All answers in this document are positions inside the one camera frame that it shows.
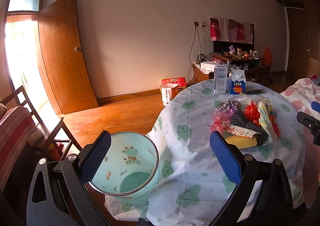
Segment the yellow sponge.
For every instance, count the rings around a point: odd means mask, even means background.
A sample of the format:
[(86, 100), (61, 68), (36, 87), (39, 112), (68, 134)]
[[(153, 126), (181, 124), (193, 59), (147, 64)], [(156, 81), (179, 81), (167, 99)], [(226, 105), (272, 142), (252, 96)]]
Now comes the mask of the yellow sponge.
[(242, 136), (229, 136), (226, 138), (228, 144), (235, 145), (238, 149), (246, 149), (250, 147), (257, 146), (257, 139), (256, 136), (252, 138), (242, 137)]

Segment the white red-print paper wrapper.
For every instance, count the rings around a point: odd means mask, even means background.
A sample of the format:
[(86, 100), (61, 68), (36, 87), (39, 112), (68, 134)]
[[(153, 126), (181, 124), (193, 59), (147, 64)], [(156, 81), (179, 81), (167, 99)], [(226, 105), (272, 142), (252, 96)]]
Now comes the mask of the white red-print paper wrapper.
[(224, 125), (223, 129), (230, 134), (245, 138), (253, 138), (255, 135), (259, 134), (259, 132), (253, 131), (251, 129), (235, 126), (232, 124)]

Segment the orange blue snack wrapper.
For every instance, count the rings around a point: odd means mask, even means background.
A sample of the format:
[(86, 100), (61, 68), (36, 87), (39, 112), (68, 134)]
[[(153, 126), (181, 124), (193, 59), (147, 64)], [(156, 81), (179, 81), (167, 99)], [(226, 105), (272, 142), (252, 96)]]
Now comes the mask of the orange blue snack wrapper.
[(271, 111), (271, 112), (269, 113), (269, 119), (270, 119), (270, 121), (271, 121), (273, 130), (274, 130), (274, 132), (276, 133), (276, 135), (277, 135), (278, 137), (280, 137), (281, 132), (280, 132), (280, 129), (279, 129), (279, 127), (278, 127), (278, 124), (276, 123), (276, 117), (277, 117), (277, 114), (276, 114), (274, 111)]

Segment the black foam net sleeve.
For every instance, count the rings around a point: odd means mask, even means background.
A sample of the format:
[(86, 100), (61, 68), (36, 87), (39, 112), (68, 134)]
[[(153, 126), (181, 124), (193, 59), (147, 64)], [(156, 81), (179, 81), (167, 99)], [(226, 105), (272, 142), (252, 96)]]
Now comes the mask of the black foam net sleeve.
[(235, 126), (247, 128), (250, 130), (255, 131), (257, 135), (257, 145), (262, 146), (264, 142), (267, 140), (268, 134), (265, 130), (263, 130), (261, 127), (258, 127), (253, 122), (249, 121), (245, 114), (242, 112), (242, 110), (237, 110), (233, 113), (230, 123)]

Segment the pale yellow printed plastic bag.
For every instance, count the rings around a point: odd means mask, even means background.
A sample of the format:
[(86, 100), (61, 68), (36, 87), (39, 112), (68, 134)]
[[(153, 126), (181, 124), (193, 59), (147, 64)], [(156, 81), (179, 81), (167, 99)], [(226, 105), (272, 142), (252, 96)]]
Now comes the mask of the pale yellow printed plastic bag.
[(258, 112), (260, 113), (259, 124), (261, 128), (267, 133), (267, 140), (264, 141), (263, 146), (273, 144), (277, 141), (278, 136), (274, 131), (272, 121), (270, 119), (272, 112), (272, 105), (270, 101), (264, 96), (259, 96), (257, 101)]

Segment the red plastic bag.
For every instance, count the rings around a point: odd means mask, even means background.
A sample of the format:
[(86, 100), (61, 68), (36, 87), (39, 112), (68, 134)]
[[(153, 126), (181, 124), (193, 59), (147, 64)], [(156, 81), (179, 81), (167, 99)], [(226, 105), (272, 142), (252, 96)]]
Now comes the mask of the red plastic bag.
[(261, 127), (259, 123), (260, 113), (258, 111), (257, 106), (253, 101), (251, 101), (244, 110), (245, 118), (255, 124), (258, 127)]

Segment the purple wrapper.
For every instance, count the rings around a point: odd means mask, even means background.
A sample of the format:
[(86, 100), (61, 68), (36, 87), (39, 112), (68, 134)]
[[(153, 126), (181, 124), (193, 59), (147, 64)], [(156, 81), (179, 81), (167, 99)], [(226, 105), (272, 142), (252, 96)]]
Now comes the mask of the purple wrapper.
[(241, 110), (241, 103), (236, 100), (225, 101), (221, 102), (217, 109), (222, 113), (232, 116), (234, 113)]

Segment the mint cartoon trash bin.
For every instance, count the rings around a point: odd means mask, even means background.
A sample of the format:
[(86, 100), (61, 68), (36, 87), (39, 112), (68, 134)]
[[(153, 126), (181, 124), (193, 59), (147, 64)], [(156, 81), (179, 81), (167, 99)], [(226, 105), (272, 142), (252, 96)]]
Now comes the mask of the mint cartoon trash bin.
[(118, 132), (111, 135), (111, 147), (89, 184), (131, 205), (146, 205), (159, 181), (158, 167), (159, 154), (152, 140), (136, 132)]

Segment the green-patterned white bed sheet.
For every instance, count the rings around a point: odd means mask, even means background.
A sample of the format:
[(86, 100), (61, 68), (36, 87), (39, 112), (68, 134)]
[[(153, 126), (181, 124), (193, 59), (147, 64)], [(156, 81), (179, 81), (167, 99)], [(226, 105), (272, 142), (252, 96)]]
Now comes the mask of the green-patterned white bed sheet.
[(304, 203), (305, 143), (280, 94), (180, 92), (152, 130), (114, 133), (93, 184), (119, 221), (152, 225), (293, 225)]

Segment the dark wooden chair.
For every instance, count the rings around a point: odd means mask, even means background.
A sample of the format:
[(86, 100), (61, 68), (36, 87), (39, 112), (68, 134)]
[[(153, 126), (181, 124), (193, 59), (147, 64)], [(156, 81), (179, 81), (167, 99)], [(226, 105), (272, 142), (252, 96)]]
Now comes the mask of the dark wooden chair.
[(40, 138), (31, 143), (35, 151), (43, 153), (50, 161), (60, 161), (69, 155), (72, 147), (76, 147), (78, 151), (82, 150), (81, 145), (68, 129), (63, 118), (55, 121), (54, 128), (52, 129), (49, 129), (45, 125), (31, 103), (24, 86), (20, 86), (6, 98), (2, 99), (1, 103), (7, 105), (13, 100), (19, 106), (27, 108), (40, 133)]

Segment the pink plastic bag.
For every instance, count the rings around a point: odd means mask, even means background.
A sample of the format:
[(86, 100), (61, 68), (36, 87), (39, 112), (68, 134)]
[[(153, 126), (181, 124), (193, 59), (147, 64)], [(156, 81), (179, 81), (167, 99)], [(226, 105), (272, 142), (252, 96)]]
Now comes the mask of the pink plastic bag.
[(215, 112), (212, 113), (213, 123), (210, 127), (210, 132), (218, 131), (220, 134), (223, 134), (224, 127), (230, 125), (232, 116), (232, 111), (215, 110)]

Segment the black flat remote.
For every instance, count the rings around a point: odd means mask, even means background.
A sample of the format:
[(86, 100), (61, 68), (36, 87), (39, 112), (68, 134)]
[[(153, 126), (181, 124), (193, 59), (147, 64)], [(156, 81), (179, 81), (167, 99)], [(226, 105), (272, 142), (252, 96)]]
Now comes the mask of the black flat remote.
[(263, 93), (265, 93), (265, 90), (263, 89), (251, 89), (245, 91), (246, 95), (261, 95)]

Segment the red bag beside desk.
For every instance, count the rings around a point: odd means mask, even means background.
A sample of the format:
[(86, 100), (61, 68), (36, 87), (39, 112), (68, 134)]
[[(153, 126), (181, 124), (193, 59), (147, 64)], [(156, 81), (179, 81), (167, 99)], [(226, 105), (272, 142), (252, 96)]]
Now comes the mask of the red bag beside desk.
[(261, 60), (262, 66), (271, 67), (273, 65), (272, 53), (269, 47), (266, 47)]

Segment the blue gable-top milk carton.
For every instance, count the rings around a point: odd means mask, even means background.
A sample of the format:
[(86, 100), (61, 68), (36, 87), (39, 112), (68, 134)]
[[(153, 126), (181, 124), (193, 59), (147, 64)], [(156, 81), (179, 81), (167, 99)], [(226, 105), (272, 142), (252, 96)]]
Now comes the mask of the blue gable-top milk carton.
[(243, 95), (245, 93), (246, 77), (244, 70), (232, 69), (229, 74), (228, 89), (230, 95)]

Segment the red striped blanket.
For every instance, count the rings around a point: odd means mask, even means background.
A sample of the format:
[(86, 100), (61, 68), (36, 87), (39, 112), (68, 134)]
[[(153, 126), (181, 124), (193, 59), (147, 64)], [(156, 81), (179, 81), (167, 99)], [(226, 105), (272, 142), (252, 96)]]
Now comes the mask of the red striped blanket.
[(26, 142), (37, 131), (29, 110), (16, 106), (7, 110), (1, 119), (1, 191)]

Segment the white tall milk carton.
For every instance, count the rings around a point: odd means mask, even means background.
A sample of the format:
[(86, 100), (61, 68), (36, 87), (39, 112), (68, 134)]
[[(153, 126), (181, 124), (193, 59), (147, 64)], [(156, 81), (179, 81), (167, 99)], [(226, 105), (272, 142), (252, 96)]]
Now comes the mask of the white tall milk carton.
[(228, 68), (225, 65), (216, 65), (214, 69), (213, 92), (216, 95), (224, 95), (227, 88)]

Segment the cluttered dark wooden desk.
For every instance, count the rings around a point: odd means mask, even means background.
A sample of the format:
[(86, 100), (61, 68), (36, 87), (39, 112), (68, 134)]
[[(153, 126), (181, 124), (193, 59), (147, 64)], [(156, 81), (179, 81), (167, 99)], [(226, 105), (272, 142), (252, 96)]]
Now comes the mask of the cluttered dark wooden desk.
[(211, 62), (224, 64), (231, 69), (245, 71), (245, 77), (250, 82), (266, 84), (271, 81), (271, 66), (254, 50), (254, 44), (213, 41), (213, 52), (208, 53)]

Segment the small wooden side cabinet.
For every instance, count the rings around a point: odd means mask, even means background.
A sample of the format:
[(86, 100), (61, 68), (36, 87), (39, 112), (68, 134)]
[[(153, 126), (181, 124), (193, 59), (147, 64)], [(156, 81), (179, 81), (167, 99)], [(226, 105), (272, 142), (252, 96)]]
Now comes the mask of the small wooden side cabinet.
[(199, 83), (206, 81), (210, 79), (209, 73), (206, 70), (201, 70), (200, 69), (200, 64), (194, 64), (193, 65), (193, 78), (192, 78), (192, 83)]

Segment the red gift box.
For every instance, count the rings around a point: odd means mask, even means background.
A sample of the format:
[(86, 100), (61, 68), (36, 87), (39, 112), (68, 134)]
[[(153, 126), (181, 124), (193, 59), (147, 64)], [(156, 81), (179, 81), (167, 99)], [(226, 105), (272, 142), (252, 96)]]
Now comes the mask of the red gift box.
[(184, 90), (187, 87), (185, 77), (162, 78), (159, 80), (161, 88), (175, 89), (177, 92)]

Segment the white paper shopping bag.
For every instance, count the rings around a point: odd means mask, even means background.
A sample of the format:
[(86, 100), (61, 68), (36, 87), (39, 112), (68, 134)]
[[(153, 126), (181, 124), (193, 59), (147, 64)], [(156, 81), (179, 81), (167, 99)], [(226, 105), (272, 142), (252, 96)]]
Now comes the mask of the white paper shopping bag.
[(173, 99), (173, 91), (178, 86), (178, 84), (166, 83), (161, 84), (160, 91), (162, 97), (162, 103), (167, 106)]

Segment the white router box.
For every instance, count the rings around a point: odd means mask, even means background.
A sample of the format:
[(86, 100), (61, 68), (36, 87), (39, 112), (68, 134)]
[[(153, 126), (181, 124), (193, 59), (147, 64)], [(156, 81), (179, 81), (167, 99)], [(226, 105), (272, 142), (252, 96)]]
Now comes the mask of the white router box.
[(200, 70), (213, 72), (213, 71), (215, 71), (215, 69), (216, 69), (217, 66), (219, 66), (219, 63), (215, 63), (215, 62), (201, 62), (201, 63), (200, 63)]

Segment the red white hanging cloth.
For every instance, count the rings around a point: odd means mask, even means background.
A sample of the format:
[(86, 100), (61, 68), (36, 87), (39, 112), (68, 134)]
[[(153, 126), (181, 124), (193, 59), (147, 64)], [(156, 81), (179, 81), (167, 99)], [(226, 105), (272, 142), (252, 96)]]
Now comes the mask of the red white hanging cloth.
[(210, 17), (211, 41), (253, 44), (254, 25), (228, 18)]

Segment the brown wooden door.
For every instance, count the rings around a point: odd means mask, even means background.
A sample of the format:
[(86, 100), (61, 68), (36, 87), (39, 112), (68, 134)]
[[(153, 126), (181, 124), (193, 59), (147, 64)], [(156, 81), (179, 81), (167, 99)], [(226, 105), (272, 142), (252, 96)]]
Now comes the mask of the brown wooden door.
[(57, 114), (98, 107), (82, 51), (77, 0), (57, 0), (39, 13), (43, 85)]

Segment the wall power outlet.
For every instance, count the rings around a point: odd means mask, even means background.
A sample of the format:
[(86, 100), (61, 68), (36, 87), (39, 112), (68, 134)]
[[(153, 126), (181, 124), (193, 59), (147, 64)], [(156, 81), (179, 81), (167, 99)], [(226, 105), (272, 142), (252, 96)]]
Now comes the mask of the wall power outlet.
[(195, 27), (205, 27), (205, 23), (201, 21), (195, 21), (194, 25)]

